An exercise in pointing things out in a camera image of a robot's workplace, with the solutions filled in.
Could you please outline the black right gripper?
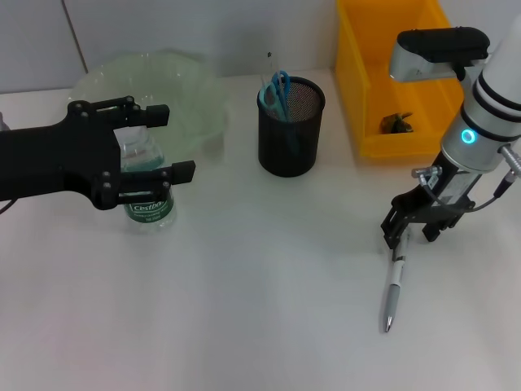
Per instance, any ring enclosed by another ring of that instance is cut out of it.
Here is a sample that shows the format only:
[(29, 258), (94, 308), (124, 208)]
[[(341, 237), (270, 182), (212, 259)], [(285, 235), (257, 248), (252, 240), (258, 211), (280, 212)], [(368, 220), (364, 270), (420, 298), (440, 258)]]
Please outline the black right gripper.
[[(441, 152), (435, 158), (433, 166), (442, 168), (436, 179), (427, 178), (431, 192), (451, 209), (468, 209), (472, 201), (468, 193), (480, 180), (480, 174), (459, 169)], [(381, 229), (389, 249), (394, 250), (401, 240), (407, 226), (412, 223), (427, 223), (422, 233), (428, 242), (434, 242), (441, 231), (454, 228), (460, 216), (449, 212), (435, 202), (421, 185), (413, 190), (397, 195), (391, 202), (391, 209), (384, 218)]]

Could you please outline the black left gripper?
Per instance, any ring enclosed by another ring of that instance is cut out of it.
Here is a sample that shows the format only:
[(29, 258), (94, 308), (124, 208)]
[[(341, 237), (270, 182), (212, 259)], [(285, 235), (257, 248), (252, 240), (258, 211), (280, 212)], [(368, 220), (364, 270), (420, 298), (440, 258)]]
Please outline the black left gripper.
[(1, 131), (1, 200), (62, 191), (87, 197), (99, 210), (118, 204), (166, 201), (171, 187), (189, 183), (193, 160), (149, 171), (120, 175), (120, 147), (115, 129), (163, 127), (169, 106), (141, 108), (133, 96), (89, 103), (73, 101), (60, 122)]

